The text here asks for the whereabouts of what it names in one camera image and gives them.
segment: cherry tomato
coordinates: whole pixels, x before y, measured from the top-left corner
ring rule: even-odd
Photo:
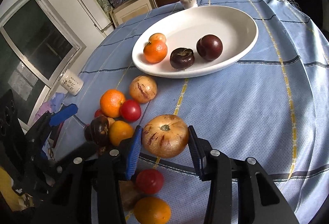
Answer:
[[[100,116],[100,115],[104,115],[102,110],[101,109],[98,109],[95,114],[94,114],[94,117],[96,118],[97,116]]]
[[[145,169],[137,175],[136,186],[146,194],[155,194],[162,189],[163,175],[155,169]]]
[[[121,105],[120,114],[126,121],[134,122],[140,118],[142,110],[137,101],[127,100]]]

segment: table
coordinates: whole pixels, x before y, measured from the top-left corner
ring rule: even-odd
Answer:
[[[177,112],[213,148],[235,159],[256,158],[299,222],[308,223],[328,195],[328,41],[286,0],[197,1],[199,6],[225,5],[248,13],[259,28],[256,45],[234,65],[210,75],[155,78],[158,95],[142,105],[142,118],[133,126]],[[64,100],[79,110],[64,123],[56,159],[84,142],[83,127],[93,119],[106,90],[117,87],[129,96],[130,82],[142,74],[131,60],[138,37],[182,9],[174,3],[131,19],[95,49],[79,75],[82,90]],[[139,168],[152,167],[155,158],[142,152]],[[165,185],[158,196],[172,209],[169,223],[203,223],[210,183],[201,182],[192,167],[188,148],[159,164]],[[237,223],[237,182],[232,185],[232,223]],[[127,223],[137,221],[131,217]]]

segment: white window frame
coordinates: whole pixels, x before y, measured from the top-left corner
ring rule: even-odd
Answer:
[[[22,63],[29,68],[32,73],[40,79],[44,84],[44,88],[40,93],[39,98],[32,110],[28,123],[22,122],[20,119],[20,123],[22,128],[28,130],[29,127],[32,126],[33,119],[39,110],[42,103],[47,98],[48,94],[54,90],[55,87],[58,87],[58,80],[61,72],[66,68],[69,68],[76,58],[82,53],[82,51],[86,48],[85,44],[78,38],[78,36],[73,32],[73,30],[68,26],[68,24],[64,21],[64,19],[58,14],[58,12],[54,9],[54,7],[50,4],[48,0],[35,0],[45,15],[49,18],[49,20],[54,24],[54,26],[60,31],[60,33],[65,37],[65,39],[72,45],[72,49],[69,53],[63,58],[58,67],[53,72],[52,76],[47,79],[28,59],[22,52],[16,47],[14,42],[10,39],[9,35],[4,29],[4,25],[6,22],[29,0],[18,0],[14,3],[13,6],[6,11],[6,13],[0,18],[0,32],[7,41],[8,45],[15,52],[17,57],[22,61]]]

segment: orange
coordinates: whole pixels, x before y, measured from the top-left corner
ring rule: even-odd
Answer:
[[[133,136],[134,129],[124,121],[115,121],[109,130],[110,142],[114,146],[119,146],[121,140],[129,139]]]
[[[152,40],[146,44],[143,52],[149,63],[158,63],[167,56],[168,48],[161,40]]]
[[[126,101],[124,94],[116,89],[106,91],[100,101],[102,112],[111,118],[120,116],[120,106]]]
[[[134,215],[140,224],[165,224],[170,219],[171,210],[164,200],[145,197],[136,203]]]

